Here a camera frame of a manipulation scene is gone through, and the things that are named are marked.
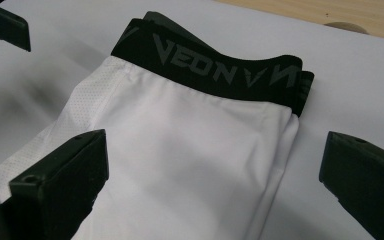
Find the black waistband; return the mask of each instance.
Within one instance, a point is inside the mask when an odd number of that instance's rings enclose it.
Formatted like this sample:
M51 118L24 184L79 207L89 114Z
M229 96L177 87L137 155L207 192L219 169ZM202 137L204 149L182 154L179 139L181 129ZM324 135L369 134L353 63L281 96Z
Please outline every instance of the black waistband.
M284 55L241 60L200 46L168 29L134 19L112 54L207 94L248 101L269 101L292 108L298 103L302 61Z

